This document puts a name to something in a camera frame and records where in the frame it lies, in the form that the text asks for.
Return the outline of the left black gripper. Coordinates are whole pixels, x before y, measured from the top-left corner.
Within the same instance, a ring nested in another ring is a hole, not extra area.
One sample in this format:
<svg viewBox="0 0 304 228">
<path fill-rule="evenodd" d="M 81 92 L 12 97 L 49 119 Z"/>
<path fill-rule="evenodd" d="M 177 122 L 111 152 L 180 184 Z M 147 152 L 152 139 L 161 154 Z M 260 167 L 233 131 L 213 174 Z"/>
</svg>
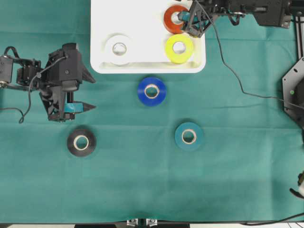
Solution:
<svg viewBox="0 0 304 228">
<path fill-rule="evenodd" d="M 17 70 L 16 83 L 28 91 L 39 91 L 40 99 L 47 112 L 48 120 L 64 122 L 73 120 L 75 114 L 90 111 L 96 106 L 74 100 L 74 92 L 65 92 L 60 85 L 52 85 L 47 82 L 47 72 L 60 59 L 50 66 L 41 67 L 37 60 L 22 59 L 21 68 Z M 96 80 L 81 60 L 81 82 L 95 83 Z"/>
</svg>

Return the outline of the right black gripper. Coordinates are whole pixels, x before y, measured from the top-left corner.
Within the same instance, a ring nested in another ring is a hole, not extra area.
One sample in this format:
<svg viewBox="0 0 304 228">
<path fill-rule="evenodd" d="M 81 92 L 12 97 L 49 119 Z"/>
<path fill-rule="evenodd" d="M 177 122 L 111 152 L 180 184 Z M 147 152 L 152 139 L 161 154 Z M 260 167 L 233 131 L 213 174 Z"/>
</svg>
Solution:
<svg viewBox="0 0 304 228">
<path fill-rule="evenodd" d="M 189 11 L 178 13 L 178 20 L 184 22 L 182 31 L 200 38 L 218 17 L 223 16 L 227 16 L 232 25 L 238 25 L 245 14 L 233 12 L 230 6 L 228 0 L 194 0 Z"/>
</svg>

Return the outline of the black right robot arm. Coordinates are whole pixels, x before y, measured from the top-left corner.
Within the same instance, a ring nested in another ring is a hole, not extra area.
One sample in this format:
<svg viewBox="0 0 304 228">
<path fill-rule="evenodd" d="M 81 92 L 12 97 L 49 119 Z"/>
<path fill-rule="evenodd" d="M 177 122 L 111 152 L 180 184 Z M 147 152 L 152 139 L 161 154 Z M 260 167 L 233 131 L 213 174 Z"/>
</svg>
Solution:
<svg viewBox="0 0 304 228">
<path fill-rule="evenodd" d="M 302 0 L 194 0 L 190 10 L 178 13 L 182 31 L 200 38 L 218 17 L 237 26 L 247 14 L 264 27 L 288 28 L 292 17 L 304 15 Z"/>
</svg>

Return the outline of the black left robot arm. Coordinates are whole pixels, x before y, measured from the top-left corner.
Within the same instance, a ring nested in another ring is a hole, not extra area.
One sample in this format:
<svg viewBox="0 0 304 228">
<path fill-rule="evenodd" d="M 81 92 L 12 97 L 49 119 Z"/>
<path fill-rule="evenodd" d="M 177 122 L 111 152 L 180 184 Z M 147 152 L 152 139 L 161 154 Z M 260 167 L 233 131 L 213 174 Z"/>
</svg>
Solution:
<svg viewBox="0 0 304 228">
<path fill-rule="evenodd" d="M 26 91 L 28 95 L 39 91 L 50 121 L 73 120 L 76 114 L 95 108 L 74 100 L 74 93 L 84 81 L 96 82 L 85 67 L 76 43 L 66 43 L 50 53 L 45 68 L 39 60 L 20 58 L 13 46 L 0 56 L 0 86 Z"/>
</svg>

